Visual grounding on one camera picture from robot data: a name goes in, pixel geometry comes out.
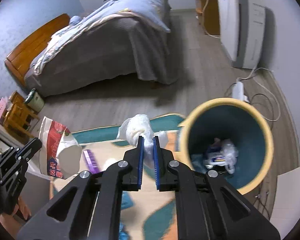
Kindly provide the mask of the person's left hand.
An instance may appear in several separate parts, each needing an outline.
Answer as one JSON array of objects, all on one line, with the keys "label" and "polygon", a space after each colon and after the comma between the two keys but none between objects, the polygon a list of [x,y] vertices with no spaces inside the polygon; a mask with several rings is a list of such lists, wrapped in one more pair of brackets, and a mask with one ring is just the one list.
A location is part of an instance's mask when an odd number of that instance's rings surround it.
[{"label": "person's left hand", "polygon": [[23,226],[19,220],[15,219],[15,215],[18,211],[21,213],[21,218],[25,220],[28,220],[28,218],[32,216],[29,207],[21,196],[18,198],[17,204],[10,215],[4,212],[0,215],[1,225],[14,239],[16,239],[18,232]]}]

